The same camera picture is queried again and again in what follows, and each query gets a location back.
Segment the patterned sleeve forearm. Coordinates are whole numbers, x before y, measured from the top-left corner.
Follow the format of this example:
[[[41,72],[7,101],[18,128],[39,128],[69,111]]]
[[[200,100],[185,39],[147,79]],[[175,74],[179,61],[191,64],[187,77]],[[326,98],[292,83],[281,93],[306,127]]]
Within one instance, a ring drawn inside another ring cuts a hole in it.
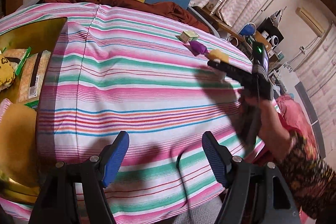
[[[296,131],[291,146],[277,166],[295,204],[316,223],[335,223],[335,171],[313,155],[312,146]]]

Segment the person right hand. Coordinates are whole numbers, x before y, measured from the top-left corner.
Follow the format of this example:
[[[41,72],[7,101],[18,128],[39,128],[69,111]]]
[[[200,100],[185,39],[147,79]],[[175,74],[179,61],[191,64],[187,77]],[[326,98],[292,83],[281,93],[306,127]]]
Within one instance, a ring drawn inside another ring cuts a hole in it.
[[[239,101],[256,106],[261,111],[259,138],[277,161],[284,160],[291,147],[290,133],[282,126],[278,112],[271,101],[247,96],[246,92],[240,90]]]

